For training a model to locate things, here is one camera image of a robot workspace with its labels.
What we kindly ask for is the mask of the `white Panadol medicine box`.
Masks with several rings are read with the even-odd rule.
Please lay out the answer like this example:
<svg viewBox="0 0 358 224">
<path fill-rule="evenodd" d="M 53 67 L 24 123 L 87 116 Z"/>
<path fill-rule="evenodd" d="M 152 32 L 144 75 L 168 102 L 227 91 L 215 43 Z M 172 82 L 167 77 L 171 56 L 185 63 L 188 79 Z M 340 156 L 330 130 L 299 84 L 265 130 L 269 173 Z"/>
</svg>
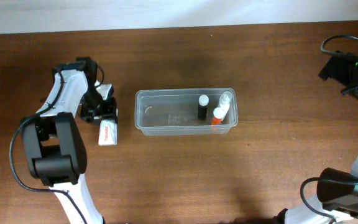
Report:
<svg viewBox="0 0 358 224">
<path fill-rule="evenodd" d="M 113 146 L 117 144 L 117 124 L 114 120 L 102 120 L 99 126 L 100 146 Z"/>
</svg>

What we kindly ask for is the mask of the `dark bottle white cap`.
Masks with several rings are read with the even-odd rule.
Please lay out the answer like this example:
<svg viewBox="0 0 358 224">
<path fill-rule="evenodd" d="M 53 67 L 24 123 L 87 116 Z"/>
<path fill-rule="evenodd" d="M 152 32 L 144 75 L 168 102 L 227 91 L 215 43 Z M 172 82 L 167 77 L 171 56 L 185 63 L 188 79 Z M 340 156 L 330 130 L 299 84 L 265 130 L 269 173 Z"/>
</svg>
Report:
<svg viewBox="0 0 358 224">
<path fill-rule="evenodd" d="M 198 98 L 198 119 L 205 120 L 208 113 L 209 97 L 201 95 Z"/>
</svg>

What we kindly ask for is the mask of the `orange tube white cap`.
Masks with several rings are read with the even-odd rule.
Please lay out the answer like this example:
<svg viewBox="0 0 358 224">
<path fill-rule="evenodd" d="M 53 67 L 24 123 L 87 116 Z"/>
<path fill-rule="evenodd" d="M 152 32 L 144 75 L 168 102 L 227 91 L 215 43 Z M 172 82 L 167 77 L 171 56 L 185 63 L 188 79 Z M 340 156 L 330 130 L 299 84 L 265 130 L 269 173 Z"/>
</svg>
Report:
<svg viewBox="0 0 358 224">
<path fill-rule="evenodd" d="M 225 111 L 221 107 L 213 110 L 212 125 L 219 125 L 224 118 Z"/>
</svg>

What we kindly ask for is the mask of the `white spray bottle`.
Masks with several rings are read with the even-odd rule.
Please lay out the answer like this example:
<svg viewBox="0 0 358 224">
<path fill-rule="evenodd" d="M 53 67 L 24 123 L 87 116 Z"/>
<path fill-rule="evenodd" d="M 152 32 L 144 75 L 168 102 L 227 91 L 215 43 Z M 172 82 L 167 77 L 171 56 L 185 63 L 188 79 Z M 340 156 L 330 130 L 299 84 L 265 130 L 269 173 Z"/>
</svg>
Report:
<svg viewBox="0 0 358 224">
<path fill-rule="evenodd" d="M 233 95 L 232 95 L 232 93 L 231 93 L 230 91 L 225 91 L 225 92 L 220 96 L 218 106 L 219 106 L 220 108 L 222 108 L 223 111 L 224 111 L 224 115 L 223 115 L 222 120 L 225 119 L 225 117 L 226 117 L 226 115 L 227 115 L 227 112 L 229 111 L 232 98 L 233 98 Z"/>
</svg>

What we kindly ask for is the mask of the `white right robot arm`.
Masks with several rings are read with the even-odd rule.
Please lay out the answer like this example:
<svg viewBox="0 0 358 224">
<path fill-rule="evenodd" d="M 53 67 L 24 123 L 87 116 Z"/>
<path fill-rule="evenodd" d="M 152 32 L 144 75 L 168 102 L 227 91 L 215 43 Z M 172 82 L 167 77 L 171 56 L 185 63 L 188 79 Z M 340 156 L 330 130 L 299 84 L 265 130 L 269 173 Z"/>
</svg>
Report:
<svg viewBox="0 0 358 224">
<path fill-rule="evenodd" d="M 330 55 L 319 73 L 343 85 L 342 95 L 358 100 L 358 55 L 326 50 L 325 45 L 336 39 L 324 39 L 320 51 Z M 310 177 L 300 186 L 302 205 L 283 209 L 271 223 L 344 223 L 358 220 L 358 155 L 349 172 L 326 168 L 317 177 Z"/>
</svg>

